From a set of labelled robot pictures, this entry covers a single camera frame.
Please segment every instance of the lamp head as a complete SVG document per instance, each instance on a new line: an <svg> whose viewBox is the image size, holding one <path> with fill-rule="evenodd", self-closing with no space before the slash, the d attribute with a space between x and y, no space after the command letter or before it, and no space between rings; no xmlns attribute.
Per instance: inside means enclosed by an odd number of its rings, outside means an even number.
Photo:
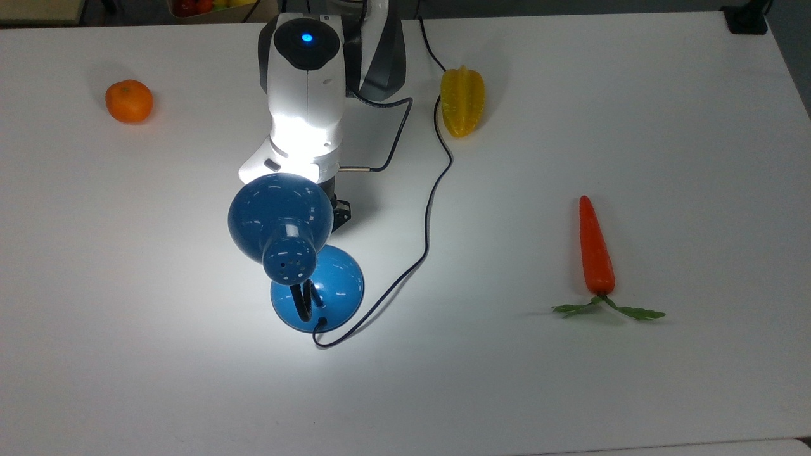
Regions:
<svg viewBox="0 0 811 456"><path fill-rule="evenodd" d="M231 238L281 285L307 280L333 229L324 191L296 174L267 174L245 185L228 212Z"/></svg>

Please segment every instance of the toy carrot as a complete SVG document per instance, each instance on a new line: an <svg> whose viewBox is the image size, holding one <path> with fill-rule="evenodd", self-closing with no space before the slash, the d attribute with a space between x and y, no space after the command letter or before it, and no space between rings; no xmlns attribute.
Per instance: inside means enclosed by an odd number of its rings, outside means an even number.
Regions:
<svg viewBox="0 0 811 456"><path fill-rule="evenodd" d="M608 294L614 291L616 280L614 278L614 268L611 265L611 257L608 255L603 232L597 221L597 214L588 196L580 197L580 253L583 261L583 277L586 280L586 288L595 294L588 304L565 304L555 306L555 312L565 313L566 317L583 312L604 302L612 309L621 312L635 320L655 320L665 316L664 312L654 310L617 307L614 301L608 298Z"/></svg>

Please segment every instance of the tangerine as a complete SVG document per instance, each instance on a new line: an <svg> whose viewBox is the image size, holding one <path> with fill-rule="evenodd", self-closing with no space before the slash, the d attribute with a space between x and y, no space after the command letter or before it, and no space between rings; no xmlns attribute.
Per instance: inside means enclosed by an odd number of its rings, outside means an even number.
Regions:
<svg viewBox="0 0 811 456"><path fill-rule="evenodd" d="M104 99L109 115L119 122L141 122L152 112L152 92L136 80L124 80L109 86Z"/></svg>

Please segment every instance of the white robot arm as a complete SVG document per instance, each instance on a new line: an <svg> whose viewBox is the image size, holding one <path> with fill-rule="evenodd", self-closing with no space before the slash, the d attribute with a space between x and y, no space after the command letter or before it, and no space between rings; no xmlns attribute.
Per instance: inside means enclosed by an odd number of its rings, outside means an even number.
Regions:
<svg viewBox="0 0 811 456"><path fill-rule="evenodd" d="M270 133L242 165L244 183L298 174L333 200L348 92L382 101L405 82L399 19L388 0L369 0L359 23L338 15L282 13L260 34L260 85Z"/></svg>

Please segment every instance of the black cable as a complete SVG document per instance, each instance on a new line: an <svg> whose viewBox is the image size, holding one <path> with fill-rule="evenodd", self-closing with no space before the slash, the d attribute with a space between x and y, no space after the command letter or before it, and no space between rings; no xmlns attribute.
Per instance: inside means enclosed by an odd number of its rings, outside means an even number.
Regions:
<svg viewBox="0 0 811 456"><path fill-rule="evenodd" d="M248 18L251 17L251 15L253 14L256 7L259 6L259 2L260 2L260 0L256 0L254 2L254 6L251 6L251 10L248 11L248 14L246 14L244 18L242 18L242 22L240 22L240 24L244 24L244 23L246 23L248 21ZM286 9L287 8L287 0L282 0L282 5L284 5L284 8Z"/></svg>
<svg viewBox="0 0 811 456"><path fill-rule="evenodd" d="M408 103L408 106L405 108L405 113L403 113L403 119L400 121L400 127L397 129L397 134L394 136L394 142L392 143L392 150L388 152L388 158L386 158L386 162L380 168L372 168L366 166L342 166L342 168L351 168L355 170L368 170L372 173L379 173L382 170L388 168L389 163L392 162L392 158L394 157L394 150L397 148L397 143L400 142L400 134L403 132L403 128L406 126L406 120L408 119L408 114L411 112L411 106L414 104L414 99L411 97L403 98L402 100L392 101L391 103L377 103L375 101L368 100L362 97L359 93L352 91L352 96L360 100L364 105L369 105L375 108L393 108L395 106L404 105Z"/></svg>
<svg viewBox="0 0 811 456"><path fill-rule="evenodd" d="M434 51L431 50L431 45L428 44L428 36L426 36L425 34L425 24L423 24L423 17L419 16L417 19L419 19L419 29L423 31L423 41L425 41L425 49L428 49L428 53L434 59L434 62L436 62L436 64L439 65L440 68L442 68L442 71L447 71L445 70L444 65L440 63L440 60L436 58L436 56L434 55Z"/></svg>
<svg viewBox="0 0 811 456"><path fill-rule="evenodd" d="M445 177L445 175L448 173L448 170L450 170L451 166L453 165L453 154L448 148L448 145L442 139L442 135L440 134L440 126L439 123L436 121L436 118L440 112L440 100L441 97L437 97L436 103L434 104L434 132L436 133L436 137L440 140L440 144L442 144L442 148L444 149L445 153L448 154L448 165L445 166L445 169L442 170L442 173L440 173L439 177L436 178L434 186L431 188L431 193L428 195L428 203L425 205L425 218L423 223L423 228L425 230L425 248L423 249L423 254L413 265L411 265L408 269L406 269L404 273L400 274L400 277L398 277L397 280L395 280L394 283L392 283L392 285L383 293L383 295L380 296L379 299L377 299L377 302L375 302L375 304L371 306L371 308L366 312L363 318L361 318L358 321L358 323L355 323L355 325L352 328L346 331L346 333L344 333L344 335L340 336L338 339L328 343L318 342L318 339L315 336L318 335L319 328L321 328L321 326L325 326L328 323L326 318L324 317L319 318L318 324L315 325L315 328L313 328L312 330L312 341L321 348L329 348L331 346L336 346L339 343L344 342L349 336L351 336L356 330L358 330L358 328L360 328L361 325L363 325L363 323L366 322L366 320L369 319L371 314L386 300L386 298L392 293L392 291L394 291L394 289L397 288L397 286L400 285L400 283L402 283L403 280L409 277L425 261L425 259L428 258L428 252L431 248L431 208L434 205L434 197L436 196L436 189L440 186L442 178Z"/></svg>

